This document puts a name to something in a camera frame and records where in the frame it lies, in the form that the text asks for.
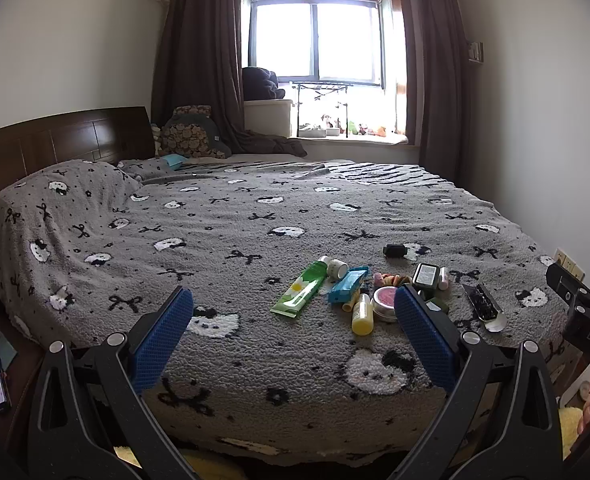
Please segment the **round pink tin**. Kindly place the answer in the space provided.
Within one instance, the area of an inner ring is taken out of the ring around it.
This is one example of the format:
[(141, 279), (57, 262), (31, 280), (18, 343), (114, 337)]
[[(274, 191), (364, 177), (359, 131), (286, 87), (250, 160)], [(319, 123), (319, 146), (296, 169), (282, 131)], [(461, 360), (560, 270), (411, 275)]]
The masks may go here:
[(372, 304), (374, 314), (386, 323), (397, 321), (395, 313), (395, 286), (383, 286), (374, 291)]

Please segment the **silver spoon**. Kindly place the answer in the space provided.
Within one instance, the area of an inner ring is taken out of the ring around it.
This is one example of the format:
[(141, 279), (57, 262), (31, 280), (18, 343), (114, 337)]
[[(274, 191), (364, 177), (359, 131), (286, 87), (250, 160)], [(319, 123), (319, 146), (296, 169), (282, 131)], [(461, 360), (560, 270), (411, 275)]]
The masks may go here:
[(489, 333), (501, 333), (507, 326), (508, 318), (504, 314), (504, 312), (499, 312), (496, 315), (496, 318), (493, 318), (490, 321), (486, 321), (484, 326)]

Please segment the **white tube bottle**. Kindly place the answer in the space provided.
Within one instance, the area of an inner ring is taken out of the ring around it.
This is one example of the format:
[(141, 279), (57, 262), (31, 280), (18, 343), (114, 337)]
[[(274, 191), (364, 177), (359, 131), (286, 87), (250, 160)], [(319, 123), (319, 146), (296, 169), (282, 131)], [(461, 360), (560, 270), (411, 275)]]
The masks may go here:
[(447, 290), (450, 286), (450, 274), (446, 266), (439, 269), (438, 289)]

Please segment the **large green bottle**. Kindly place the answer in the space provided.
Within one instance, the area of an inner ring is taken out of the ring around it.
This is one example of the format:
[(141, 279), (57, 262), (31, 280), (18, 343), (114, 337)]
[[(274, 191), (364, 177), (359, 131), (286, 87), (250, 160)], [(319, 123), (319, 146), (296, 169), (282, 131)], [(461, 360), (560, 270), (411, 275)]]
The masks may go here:
[(419, 263), (415, 268), (412, 285), (415, 289), (436, 290), (440, 283), (440, 266), (429, 263)]

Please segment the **yellow bottle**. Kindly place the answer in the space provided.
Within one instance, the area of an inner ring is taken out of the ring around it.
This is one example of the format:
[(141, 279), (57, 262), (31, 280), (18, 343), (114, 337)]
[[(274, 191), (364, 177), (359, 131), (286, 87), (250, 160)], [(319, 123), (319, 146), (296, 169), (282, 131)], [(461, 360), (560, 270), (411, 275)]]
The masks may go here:
[(368, 287), (361, 287), (351, 312), (351, 330), (357, 336), (368, 336), (374, 327), (372, 300)]

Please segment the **colourful hair scrunchies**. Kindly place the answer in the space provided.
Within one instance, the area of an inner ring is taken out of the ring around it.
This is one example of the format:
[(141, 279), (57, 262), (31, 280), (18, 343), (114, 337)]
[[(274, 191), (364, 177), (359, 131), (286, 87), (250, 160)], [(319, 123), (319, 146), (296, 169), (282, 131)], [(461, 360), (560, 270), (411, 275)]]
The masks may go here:
[(375, 288), (381, 287), (400, 287), (403, 284), (411, 284), (412, 278), (408, 275), (403, 274), (389, 274), (389, 273), (379, 273), (376, 272), (373, 274), (373, 286)]

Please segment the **black thread spool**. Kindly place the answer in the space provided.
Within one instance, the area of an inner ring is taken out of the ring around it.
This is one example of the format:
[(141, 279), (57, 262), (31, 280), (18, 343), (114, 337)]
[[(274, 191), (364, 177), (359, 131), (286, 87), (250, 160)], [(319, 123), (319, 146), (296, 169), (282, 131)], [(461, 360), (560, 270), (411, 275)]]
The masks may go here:
[(408, 249), (404, 244), (386, 244), (383, 247), (385, 258), (399, 259), (407, 255)]

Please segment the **blue tissue packet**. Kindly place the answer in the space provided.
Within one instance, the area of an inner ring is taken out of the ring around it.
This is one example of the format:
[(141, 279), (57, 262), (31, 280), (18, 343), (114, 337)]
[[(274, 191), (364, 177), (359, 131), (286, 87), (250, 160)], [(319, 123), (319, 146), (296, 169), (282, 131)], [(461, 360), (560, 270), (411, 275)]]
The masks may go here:
[(361, 287), (369, 272), (368, 266), (357, 266), (357, 268), (349, 269), (341, 281), (335, 283), (327, 293), (327, 301), (330, 304), (346, 304)]

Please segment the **green white tube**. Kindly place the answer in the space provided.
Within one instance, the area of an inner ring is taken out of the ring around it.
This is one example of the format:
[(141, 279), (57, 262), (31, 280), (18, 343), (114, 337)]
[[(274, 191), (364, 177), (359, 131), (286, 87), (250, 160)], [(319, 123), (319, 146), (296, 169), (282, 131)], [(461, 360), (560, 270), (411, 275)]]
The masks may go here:
[(306, 307), (306, 304), (316, 295), (323, 282), (327, 279), (329, 263), (330, 258), (322, 256), (310, 266), (307, 266), (271, 307), (270, 312), (286, 318), (297, 318), (301, 310)]

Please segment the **small green bottle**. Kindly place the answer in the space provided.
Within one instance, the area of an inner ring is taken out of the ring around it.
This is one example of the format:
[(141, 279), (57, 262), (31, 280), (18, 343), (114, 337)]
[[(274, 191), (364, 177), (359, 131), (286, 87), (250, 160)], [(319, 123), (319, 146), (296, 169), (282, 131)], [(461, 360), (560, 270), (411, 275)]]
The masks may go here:
[(438, 298), (433, 297), (431, 299), (428, 299), (425, 301), (426, 307), (429, 308), (429, 310), (434, 311), (434, 312), (444, 312), (445, 314), (447, 314), (449, 312), (449, 307), (447, 306), (447, 304), (444, 304), (443, 301), (440, 301)]

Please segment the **small yellow tube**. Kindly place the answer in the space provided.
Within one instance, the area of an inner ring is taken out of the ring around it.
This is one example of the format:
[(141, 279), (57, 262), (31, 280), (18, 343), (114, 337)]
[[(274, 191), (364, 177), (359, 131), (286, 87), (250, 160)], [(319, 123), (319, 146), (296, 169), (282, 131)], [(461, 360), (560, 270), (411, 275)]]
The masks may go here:
[(342, 304), (342, 310), (344, 312), (353, 311), (353, 306), (355, 305), (355, 302), (356, 302), (355, 299), (350, 299), (349, 301), (345, 302), (345, 304)]

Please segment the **grey cat pattern blanket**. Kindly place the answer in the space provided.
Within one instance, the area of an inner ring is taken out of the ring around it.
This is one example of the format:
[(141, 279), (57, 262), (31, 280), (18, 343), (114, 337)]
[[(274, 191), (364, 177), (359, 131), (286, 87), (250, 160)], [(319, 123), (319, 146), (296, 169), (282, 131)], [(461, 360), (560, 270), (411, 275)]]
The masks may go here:
[[(386, 244), (407, 255), (385, 258)], [(489, 342), (536, 341), (556, 386), (577, 362), (545, 251), (417, 166), (70, 160), (0, 191), (0, 299), (28, 337), (96, 344), (186, 287), (194, 316), (145, 393), (168, 434), (276, 465), (358, 467), (412, 448), (445, 395), (396, 323), (359, 337), (321, 294), (297, 318), (270, 312), (322, 256), (403, 275), (446, 266), (438, 299), (460, 330), (483, 330), (463, 289), (482, 284), (508, 318)]]

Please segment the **teal item on bed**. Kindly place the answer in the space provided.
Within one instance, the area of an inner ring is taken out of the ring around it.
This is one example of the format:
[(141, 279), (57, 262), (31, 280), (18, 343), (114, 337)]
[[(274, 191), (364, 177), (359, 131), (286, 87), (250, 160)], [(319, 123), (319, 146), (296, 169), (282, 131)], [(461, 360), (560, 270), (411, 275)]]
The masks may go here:
[(165, 162), (167, 162), (168, 166), (171, 168), (182, 166), (184, 162), (188, 161), (188, 159), (178, 154), (164, 155), (161, 156), (161, 159), (164, 159)]

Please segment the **brown patterned pillow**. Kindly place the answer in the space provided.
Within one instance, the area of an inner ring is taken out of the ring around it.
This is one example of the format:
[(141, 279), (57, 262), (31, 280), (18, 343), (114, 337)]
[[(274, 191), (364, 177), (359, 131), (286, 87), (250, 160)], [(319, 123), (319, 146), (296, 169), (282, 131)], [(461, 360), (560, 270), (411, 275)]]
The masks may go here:
[(209, 105), (177, 107), (159, 131), (156, 148), (159, 156), (225, 159), (232, 155), (231, 148), (223, 142), (217, 125), (211, 119)]

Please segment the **dark wooden headboard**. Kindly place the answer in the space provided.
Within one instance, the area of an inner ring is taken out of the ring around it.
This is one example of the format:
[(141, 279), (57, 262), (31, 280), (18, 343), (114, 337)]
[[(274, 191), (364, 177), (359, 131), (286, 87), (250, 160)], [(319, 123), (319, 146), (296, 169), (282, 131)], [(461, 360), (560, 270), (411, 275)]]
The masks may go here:
[(119, 162), (155, 153), (142, 106), (99, 108), (0, 128), (0, 191), (34, 172), (71, 159)]

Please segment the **white cabinet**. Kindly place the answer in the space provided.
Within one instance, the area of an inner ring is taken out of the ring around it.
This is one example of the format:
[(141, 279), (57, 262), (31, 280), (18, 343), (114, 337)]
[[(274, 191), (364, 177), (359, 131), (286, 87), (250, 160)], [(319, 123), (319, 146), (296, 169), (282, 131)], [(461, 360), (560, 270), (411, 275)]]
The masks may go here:
[(287, 99), (245, 101), (245, 129), (265, 136), (289, 138), (292, 107), (293, 102)]

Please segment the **right brown curtain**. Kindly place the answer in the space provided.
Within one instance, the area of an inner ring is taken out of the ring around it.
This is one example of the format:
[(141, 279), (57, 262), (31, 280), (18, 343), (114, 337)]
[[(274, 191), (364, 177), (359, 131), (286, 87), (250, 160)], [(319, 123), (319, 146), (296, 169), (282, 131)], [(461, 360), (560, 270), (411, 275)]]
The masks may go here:
[(472, 84), (469, 44), (458, 0), (415, 0), (419, 27), (408, 52), (413, 57), (410, 91), (413, 140), (427, 171), (463, 185), (470, 148)]

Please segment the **brown curtain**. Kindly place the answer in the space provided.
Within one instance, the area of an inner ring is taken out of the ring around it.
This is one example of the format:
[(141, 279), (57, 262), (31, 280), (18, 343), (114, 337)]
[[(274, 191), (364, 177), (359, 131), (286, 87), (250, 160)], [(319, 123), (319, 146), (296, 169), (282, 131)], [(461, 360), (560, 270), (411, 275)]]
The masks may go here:
[(182, 105), (208, 105), (235, 154), (304, 157), (301, 142), (244, 126), (241, 0), (170, 0), (153, 79), (151, 122), (169, 122)]
[(463, 185), (470, 148), (472, 84), (469, 44), (458, 0), (415, 0), (419, 27), (408, 52), (413, 57), (410, 91), (413, 140), (427, 171)]

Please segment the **dark clothes pile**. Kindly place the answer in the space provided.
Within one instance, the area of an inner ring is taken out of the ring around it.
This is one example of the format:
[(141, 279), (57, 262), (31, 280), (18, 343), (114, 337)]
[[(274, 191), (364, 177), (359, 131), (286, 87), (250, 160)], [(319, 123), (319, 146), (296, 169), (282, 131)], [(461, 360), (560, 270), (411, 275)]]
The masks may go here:
[(285, 91), (279, 87), (277, 75), (272, 70), (248, 66), (242, 70), (245, 101), (281, 100)]

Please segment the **left brown curtain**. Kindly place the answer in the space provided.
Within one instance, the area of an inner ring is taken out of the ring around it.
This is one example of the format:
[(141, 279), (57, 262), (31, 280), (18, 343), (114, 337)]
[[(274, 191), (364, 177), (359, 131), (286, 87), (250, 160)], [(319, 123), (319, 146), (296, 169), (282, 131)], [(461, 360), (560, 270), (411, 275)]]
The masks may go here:
[(182, 105), (208, 105), (235, 154), (304, 157), (301, 142), (244, 126), (241, 0), (170, 0), (153, 79), (151, 122), (169, 122)]

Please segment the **window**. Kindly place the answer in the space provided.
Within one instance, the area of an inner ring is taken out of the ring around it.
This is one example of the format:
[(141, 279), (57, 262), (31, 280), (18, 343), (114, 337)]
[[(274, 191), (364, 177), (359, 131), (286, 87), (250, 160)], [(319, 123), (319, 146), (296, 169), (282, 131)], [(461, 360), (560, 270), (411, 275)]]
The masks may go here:
[(291, 138), (405, 144), (407, 58), (397, 0), (241, 0), (243, 66), (272, 70)]

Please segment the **wall power socket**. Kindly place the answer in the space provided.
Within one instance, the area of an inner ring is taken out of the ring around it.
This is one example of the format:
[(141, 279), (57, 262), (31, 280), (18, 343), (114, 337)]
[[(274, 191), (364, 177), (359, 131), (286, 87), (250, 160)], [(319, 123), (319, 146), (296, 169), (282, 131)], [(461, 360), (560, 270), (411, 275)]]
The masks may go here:
[(558, 248), (553, 257), (557, 264), (560, 264), (565, 271), (573, 275), (577, 281), (582, 282), (585, 277), (584, 270), (570, 258), (562, 249)]

